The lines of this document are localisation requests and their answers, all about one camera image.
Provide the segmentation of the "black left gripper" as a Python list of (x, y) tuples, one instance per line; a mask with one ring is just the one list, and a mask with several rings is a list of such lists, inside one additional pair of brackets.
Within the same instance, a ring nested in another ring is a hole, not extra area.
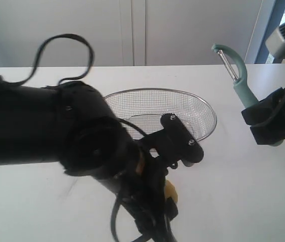
[(116, 195), (110, 218), (114, 241), (119, 241), (117, 216), (123, 207), (134, 219), (140, 236), (135, 241), (175, 241), (170, 222), (177, 205), (166, 199), (168, 169), (177, 168), (178, 158), (165, 133), (152, 133), (134, 140), (127, 133), (112, 134), (103, 145), (106, 176), (100, 179)]

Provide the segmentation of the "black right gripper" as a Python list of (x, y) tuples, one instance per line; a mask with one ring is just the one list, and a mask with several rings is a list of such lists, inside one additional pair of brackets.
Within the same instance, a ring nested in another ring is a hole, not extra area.
[[(282, 120), (267, 120), (278, 105)], [(275, 90), (257, 104), (244, 109), (241, 114), (245, 123), (251, 126), (250, 130), (258, 145), (274, 145), (284, 140), (285, 88)]]

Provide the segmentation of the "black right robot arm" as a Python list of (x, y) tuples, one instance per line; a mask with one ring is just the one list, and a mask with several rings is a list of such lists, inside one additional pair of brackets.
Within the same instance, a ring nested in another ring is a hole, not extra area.
[(258, 145), (275, 145), (285, 140), (285, 87), (242, 112)]

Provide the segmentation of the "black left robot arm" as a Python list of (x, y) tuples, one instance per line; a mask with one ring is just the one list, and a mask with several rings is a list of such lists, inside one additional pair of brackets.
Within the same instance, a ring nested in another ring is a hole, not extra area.
[(149, 137), (136, 140), (103, 96), (82, 81), (41, 88), (0, 76), (0, 165), (59, 162), (70, 176), (91, 176), (115, 194), (110, 227), (125, 208), (138, 241), (174, 241), (170, 223), (178, 214), (166, 182), (177, 164), (150, 154)]

